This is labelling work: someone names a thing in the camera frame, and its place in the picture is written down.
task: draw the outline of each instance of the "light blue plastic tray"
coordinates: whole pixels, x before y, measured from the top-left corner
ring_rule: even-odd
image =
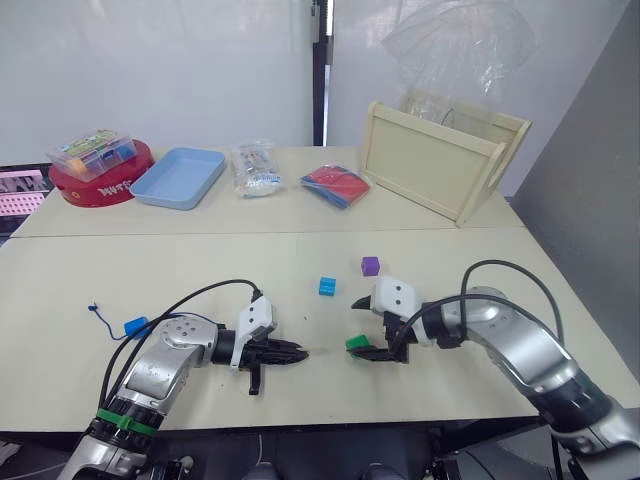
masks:
[[[129,191],[149,205],[190,210],[220,176],[224,165],[220,152],[174,148],[136,180]]]

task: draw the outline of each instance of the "white wall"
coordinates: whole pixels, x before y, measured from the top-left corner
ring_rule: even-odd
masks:
[[[0,165],[96,128],[311,143],[307,0],[0,0]]]
[[[362,141],[369,103],[395,105],[396,65],[380,41],[428,0],[336,0],[329,104],[329,145]],[[533,127],[500,190],[515,194],[576,97],[627,0],[514,0],[536,36],[536,49],[512,77],[501,111]]]

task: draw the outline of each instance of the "table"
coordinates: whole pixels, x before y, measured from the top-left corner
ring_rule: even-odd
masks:
[[[304,150],[297,151],[301,153],[300,162],[304,162]],[[323,150],[309,151],[316,160],[322,160]],[[326,152],[326,157],[329,160],[335,154]],[[227,185],[221,187],[226,191]],[[284,193],[277,202],[284,202],[289,193],[296,195]],[[292,366],[266,367],[263,391],[257,397],[247,395],[246,373],[234,373],[222,366],[194,370],[163,429],[535,414],[475,344],[446,351],[411,346],[409,365],[352,359],[344,350],[346,338],[365,333],[379,345],[384,338],[380,317],[349,309],[355,299],[370,293],[375,281],[360,273],[359,262],[364,255],[379,256],[383,273],[415,285],[425,300],[457,291],[464,269],[480,259],[503,258],[530,268],[556,296],[567,347],[583,369],[624,407],[640,406],[640,386],[561,273],[503,200],[494,198],[484,206],[486,225],[493,222],[494,226],[476,224],[458,229],[446,219],[440,223],[426,215],[424,218],[431,218],[433,223],[409,228],[419,214],[413,210],[414,204],[400,197],[391,201],[398,200],[397,217],[404,219],[406,228],[386,217],[381,217],[379,224],[367,223],[373,222],[376,213],[369,209],[382,208],[376,197],[388,193],[376,187],[370,192],[373,201],[367,204],[365,197],[353,207],[353,213],[346,213],[362,222],[354,230],[348,230],[338,216],[322,217],[323,210],[331,210],[321,202],[315,206],[305,203],[304,207],[312,210],[298,215],[298,223],[289,224],[295,227],[291,231],[246,231],[240,223],[228,220],[225,228],[236,225],[240,231],[178,234],[171,231],[171,225],[161,226],[163,222],[153,218],[146,220],[144,228],[131,226],[137,234],[122,235],[118,232],[124,230],[124,222],[115,222],[110,208],[69,212],[60,208],[62,219],[93,212],[108,217],[109,226],[100,227],[102,233],[88,233],[100,222],[74,226],[71,220],[65,220],[65,228],[74,227],[75,233],[48,235],[48,220],[34,216],[18,237],[0,249],[0,329],[5,338],[0,350],[0,382],[11,386],[5,389],[0,431],[79,431],[86,427],[95,414],[104,367],[115,349],[104,326],[86,309],[94,300],[120,327],[139,315],[160,313],[205,284],[233,277],[251,279],[264,289],[277,309],[279,326],[273,336],[304,345],[310,357]],[[56,197],[49,198],[53,200],[48,199],[39,212],[50,208],[49,202],[55,205]],[[222,194],[218,201],[234,202],[232,196]],[[122,207],[131,220],[142,206],[128,202]],[[204,216],[199,208],[179,213]],[[157,213],[161,219],[167,218],[165,212],[173,213],[153,207],[138,211],[152,217]],[[302,230],[309,225],[303,217],[316,216],[321,219],[319,223],[326,223],[314,223],[315,228]],[[512,224],[495,226],[499,223],[496,219],[509,218]],[[183,226],[195,225],[184,219],[178,221]],[[21,238],[25,231],[37,238]],[[338,279],[335,297],[317,295],[317,283],[323,275]],[[543,295],[517,273],[487,267],[474,274],[471,284],[503,290],[552,326]],[[188,310],[210,315],[232,328],[249,294],[242,286],[225,287],[192,300]]]
[[[166,150],[154,150],[162,158]],[[228,151],[221,149],[228,156]],[[189,211],[158,208],[129,201],[95,209],[68,204],[57,190],[13,234],[14,237],[69,235],[133,235],[185,233],[281,233],[414,230],[456,228],[431,210],[381,187],[372,189],[358,208],[339,210],[309,194],[298,179],[317,167],[338,163],[358,169],[353,147],[276,148],[274,157],[287,185],[285,192],[264,198],[243,199],[233,190],[228,165],[198,206]],[[469,219],[465,228],[515,227],[522,221],[495,193]]]

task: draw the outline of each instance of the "plastic bag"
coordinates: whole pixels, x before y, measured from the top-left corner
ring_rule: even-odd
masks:
[[[340,165],[325,165],[305,175],[300,183],[340,209],[360,199],[371,188],[362,175]]]
[[[400,107],[405,113],[484,137],[534,36],[509,1],[432,0],[382,43],[409,87]],[[465,115],[456,100],[479,110]]]
[[[244,198],[265,197],[284,188],[269,142],[238,145],[231,150],[234,184]]]

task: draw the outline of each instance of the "small blue block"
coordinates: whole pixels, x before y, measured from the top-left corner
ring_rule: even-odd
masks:
[[[149,323],[147,317],[138,317],[134,320],[131,320],[124,324],[124,333],[127,334],[127,337],[130,337],[133,332],[139,329],[142,325],[146,325],[147,323]],[[142,338],[145,333],[147,333],[147,329],[142,330],[133,338]]]
[[[320,288],[318,289],[320,295],[326,295],[333,297],[336,293],[336,279],[329,277],[322,277],[320,279]]]

